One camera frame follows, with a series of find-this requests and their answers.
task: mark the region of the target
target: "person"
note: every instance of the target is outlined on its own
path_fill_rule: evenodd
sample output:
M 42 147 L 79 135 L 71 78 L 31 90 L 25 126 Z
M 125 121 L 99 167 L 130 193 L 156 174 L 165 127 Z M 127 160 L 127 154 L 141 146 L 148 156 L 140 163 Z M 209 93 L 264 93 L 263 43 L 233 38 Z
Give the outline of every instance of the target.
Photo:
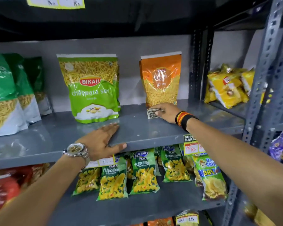
M 181 112 L 171 103 L 152 108 L 159 109 L 155 112 L 159 117 L 191 133 L 238 188 L 276 225 L 283 226 L 281 163 L 259 149 Z M 76 143 L 87 147 L 92 161 L 116 154 L 127 147 L 126 143 L 107 146 L 118 127 L 118 124 L 104 126 L 78 139 Z M 0 211 L 0 226 L 46 225 L 60 198 L 85 165 L 84 157 L 64 154 L 37 182 Z

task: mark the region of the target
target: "person's right arm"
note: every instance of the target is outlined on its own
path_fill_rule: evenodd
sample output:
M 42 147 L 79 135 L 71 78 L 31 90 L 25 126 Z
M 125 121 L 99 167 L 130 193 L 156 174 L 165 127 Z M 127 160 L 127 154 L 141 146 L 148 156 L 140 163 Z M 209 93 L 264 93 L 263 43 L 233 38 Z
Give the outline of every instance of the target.
M 156 114 L 169 123 L 175 123 L 181 111 L 171 103 L 152 108 L 162 109 Z M 195 118 L 188 120 L 186 129 L 238 188 L 276 225 L 283 226 L 283 164 Z

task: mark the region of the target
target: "wristband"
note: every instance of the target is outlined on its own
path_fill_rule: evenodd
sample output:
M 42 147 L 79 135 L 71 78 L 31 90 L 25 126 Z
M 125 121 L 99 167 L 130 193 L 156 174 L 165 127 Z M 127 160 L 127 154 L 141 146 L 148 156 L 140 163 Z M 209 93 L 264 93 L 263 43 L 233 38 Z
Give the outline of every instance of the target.
M 176 117 L 175 117 L 175 122 L 177 125 L 179 125 L 180 127 L 182 127 L 183 130 L 185 130 L 186 132 L 188 132 L 186 130 L 186 123 L 188 122 L 188 120 L 190 118 L 195 118 L 197 120 L 199 120 L 197 117 L 195 117 L 194 115 L 190 114 L 190 113 L 187 113 L 187 112 L 184 112 L 184 111 L 181 111 L 179 112 Z

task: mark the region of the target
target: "white wall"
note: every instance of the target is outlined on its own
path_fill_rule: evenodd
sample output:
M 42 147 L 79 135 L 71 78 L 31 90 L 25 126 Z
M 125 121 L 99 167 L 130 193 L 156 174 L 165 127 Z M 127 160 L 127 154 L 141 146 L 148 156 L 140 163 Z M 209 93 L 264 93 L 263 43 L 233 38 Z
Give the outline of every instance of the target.
M 242 66 L 251 37 L 247 31 L 216 32 L 211 68 L 223 62 Z M 0 53 L 16 52 L 23 57 L 42 56 L 46 89 L 56 112 L 71 110 L 68 89 L 56 54 L 117 54 L 120 65 L 119 101 L 121 105 L 130 105 L 145 102 L 139 74 L 140 56 L 173 51 L 182 51 L 178 99 L 188 98 L 189 49 L 188 35 L 0 43 Z

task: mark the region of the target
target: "person's left hand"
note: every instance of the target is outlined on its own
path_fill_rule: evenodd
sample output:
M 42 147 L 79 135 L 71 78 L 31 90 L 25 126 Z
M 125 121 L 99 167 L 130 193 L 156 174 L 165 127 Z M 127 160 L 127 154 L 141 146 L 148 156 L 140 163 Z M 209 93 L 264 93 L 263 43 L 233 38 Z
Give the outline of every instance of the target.
M 91 161 L 107 158 L 127 147 L 126 143 L 117 144 L 113 147 L 107 146 L 110 138 L 118 128 L 117 123 L 103 126 L 79 138 L 76 143 L 82 143 L 87 147 Z

